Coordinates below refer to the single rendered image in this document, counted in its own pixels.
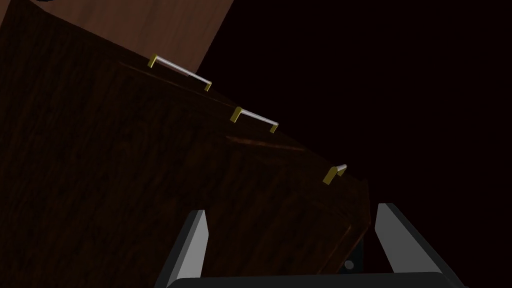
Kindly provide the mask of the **dark brown wooden cabinet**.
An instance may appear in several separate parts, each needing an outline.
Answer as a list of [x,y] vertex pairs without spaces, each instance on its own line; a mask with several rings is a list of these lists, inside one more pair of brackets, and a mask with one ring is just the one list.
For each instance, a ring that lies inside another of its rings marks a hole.
[[204,210],[205,277],[334,274],[368,186],[235,104],[11,0],[0,26],[0,288],[153,288]]

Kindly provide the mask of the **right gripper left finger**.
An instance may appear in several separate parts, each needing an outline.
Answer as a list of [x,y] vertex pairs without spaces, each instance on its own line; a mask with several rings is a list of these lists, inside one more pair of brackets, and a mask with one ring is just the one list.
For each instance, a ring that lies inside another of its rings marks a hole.
[[208,239],[205,210],[191,211],[180,229],[154,288],[170,288],[174,281],[182,278],[199,278],[202,274]]

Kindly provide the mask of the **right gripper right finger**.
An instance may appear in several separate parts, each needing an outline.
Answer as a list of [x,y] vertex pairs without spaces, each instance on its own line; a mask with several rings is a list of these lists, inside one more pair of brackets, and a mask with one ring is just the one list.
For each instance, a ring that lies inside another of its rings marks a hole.
[[374,229],[394,273],[433,273],[443,276],[448,288],[466,288],[393,203],[378,204]]

